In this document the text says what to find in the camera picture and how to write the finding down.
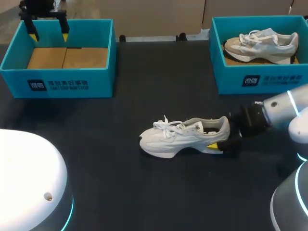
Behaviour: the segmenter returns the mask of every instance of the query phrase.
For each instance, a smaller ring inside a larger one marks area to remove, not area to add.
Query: beige wall
[[[215,16],[287,15],[291,3],[292,0],[206,0],[202,28],[210,28]]]
[[[291,14],[308,15],[308,0],[295,0],[292,6]]]
[[[3,13],[14,6],[18,6],[20,0],[0,0],[0,13]]]
[[[139,37],[200,33],[205,0],[67,0],[61,4],[67,18],[112,18],[117,36]]]

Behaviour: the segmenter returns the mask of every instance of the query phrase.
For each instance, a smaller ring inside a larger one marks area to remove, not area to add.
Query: white sneaker
[[[237,60],[250,62],[264,58],[275,64],[290,64],[298,47],[298,34],[280,35],[271,28],[240,34],[224,44],[225,51]]]
[[[140,147],[148,154],[161,158],[173,158],[188,147],[203,153],[221,154],[223,152],[207,146],[227,140],[230,134],[229,121],[225,116],[220,119],[193,118],[171,123],[165,117],[165,121],[154,122],[153,126],[140,135]]]

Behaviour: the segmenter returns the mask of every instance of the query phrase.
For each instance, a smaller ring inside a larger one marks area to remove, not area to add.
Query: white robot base
[[[308,230],[308,162],[304,162],[274,192],[270,217],[276,231]]]
[[[0,186],[0,230],[67,230],[74,199],[65,162],[46,139],[0,129]]]

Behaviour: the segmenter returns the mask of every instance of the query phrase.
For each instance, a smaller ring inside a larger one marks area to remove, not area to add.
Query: black table
[[[207,41],[121,43],[117,59],[111,99],[14,100],[0,79],[0,127],[48,139],[66,162],[73,230],[272,231],[276,164],[293,154],[285,132],[247,139],[238,159],[158,159],[138,144],[163,115],[217,118],[269,95],[219,96]]]

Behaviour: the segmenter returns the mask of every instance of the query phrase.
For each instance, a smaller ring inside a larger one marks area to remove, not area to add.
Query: teal plastic bin
[[[35,20],[40,40],[35,42],[23,21],[10,43],[0,72],[15,98],[112,97],[115,82],[116,38],[113,20],[68,20],[64,42],[58,20]],[[108,48],[106,68],[27,70],[34,48]]]
[[[226,65],[221,45],[227,39],[267,28],[298,33],[300,64]],[[308,83],[308,24],[302,16],[214,17],[209,42],[219,94],[281,93]]]

